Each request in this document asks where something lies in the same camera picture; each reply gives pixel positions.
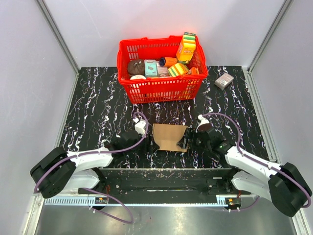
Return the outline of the brown cardboard box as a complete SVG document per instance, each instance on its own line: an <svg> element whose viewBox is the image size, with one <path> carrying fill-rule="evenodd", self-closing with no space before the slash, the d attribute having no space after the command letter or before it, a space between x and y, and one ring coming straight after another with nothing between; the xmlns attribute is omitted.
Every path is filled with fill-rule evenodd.
<svg viewBox="0 0 313 235"><path fill-rule="evenodd" d="M187 126L172 124L153 124L153 140L160 150L186 152L178 146L178 142L183 138Z"/></svg>

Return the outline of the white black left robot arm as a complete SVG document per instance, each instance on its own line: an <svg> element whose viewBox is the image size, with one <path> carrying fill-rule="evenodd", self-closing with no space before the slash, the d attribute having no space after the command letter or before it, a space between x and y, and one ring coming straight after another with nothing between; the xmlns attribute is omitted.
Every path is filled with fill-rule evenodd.
<svg viewBox="0 0 313 235"><path fill-rule="evenodd" d="M109 192L110 186L101 168L112 168L134 151L152 154L159 150L152 135L143 130L128 131L113 138L98 149L66 151L56 147L31 170L35 182L34 193L48 199L66 190L77 190L80 194Z"/></svg>

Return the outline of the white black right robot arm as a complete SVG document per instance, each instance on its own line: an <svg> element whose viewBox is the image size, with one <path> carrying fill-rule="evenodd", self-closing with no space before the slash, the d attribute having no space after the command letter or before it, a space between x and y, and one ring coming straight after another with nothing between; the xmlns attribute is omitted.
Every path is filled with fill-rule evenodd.
<svg viewBox="0 0 313 235"><path fill-rule="evenodd" d="M251 192L269 200L288 217L295 216L301 208L312 203L313 193L295 165L280 165L250 154L227 141L214 128L188 128L178 146L206 151L234 167L234 175L222 182L226 193L233 194L237 190Z"/></svg>

